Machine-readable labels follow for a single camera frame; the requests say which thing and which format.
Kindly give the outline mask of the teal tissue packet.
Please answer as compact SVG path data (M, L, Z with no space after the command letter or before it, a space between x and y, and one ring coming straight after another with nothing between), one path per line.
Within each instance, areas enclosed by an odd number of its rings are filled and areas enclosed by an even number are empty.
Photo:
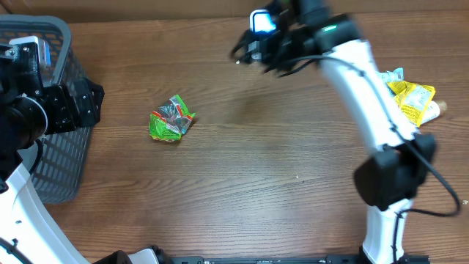
M385 83L394 82L394 81L403 81L405 79L404 68L398 67L393 71L380 72L379 76L382 81Z

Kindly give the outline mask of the yellow snack packet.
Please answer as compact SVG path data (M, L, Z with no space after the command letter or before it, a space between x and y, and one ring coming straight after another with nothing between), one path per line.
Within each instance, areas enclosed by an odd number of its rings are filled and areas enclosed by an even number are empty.
M435 95L435 88L408 81L392 81L387 85L395 94L394 100L400 110L412 124L420 127L424 114Z

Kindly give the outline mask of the green snack packet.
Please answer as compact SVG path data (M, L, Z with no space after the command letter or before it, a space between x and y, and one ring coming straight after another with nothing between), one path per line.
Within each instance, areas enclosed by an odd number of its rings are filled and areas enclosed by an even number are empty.
M195 116L196 113L189 111L182 98L174 95L149 115L149 135L157 141L179 141Z

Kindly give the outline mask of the white tube gold cap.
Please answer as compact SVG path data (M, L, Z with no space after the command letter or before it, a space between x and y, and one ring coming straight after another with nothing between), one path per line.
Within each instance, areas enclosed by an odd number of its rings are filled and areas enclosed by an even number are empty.
M444 100L432 100L421 121L421 124L430 122L440 116L443 116L448 110L448 105Z

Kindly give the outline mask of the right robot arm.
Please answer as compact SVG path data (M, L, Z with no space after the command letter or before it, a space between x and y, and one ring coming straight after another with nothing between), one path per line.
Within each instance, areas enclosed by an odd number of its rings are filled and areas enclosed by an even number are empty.
M272 1L251 12L231 56L280 76L317 65L341 96L369 154L353 174L367 218L366 237L351 262L428 263L426 256L407 254L402 240L430 171L435 138L421 134L401 113L352 16L331 15L323 1Z

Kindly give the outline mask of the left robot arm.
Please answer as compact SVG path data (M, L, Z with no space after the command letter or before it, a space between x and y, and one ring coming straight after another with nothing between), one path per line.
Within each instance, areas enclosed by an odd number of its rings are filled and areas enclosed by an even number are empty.
M32 182L40 138L100 121L103 88L87 78L43 84L48 45L36 37L1 44L1 262L86 263L40 201Z

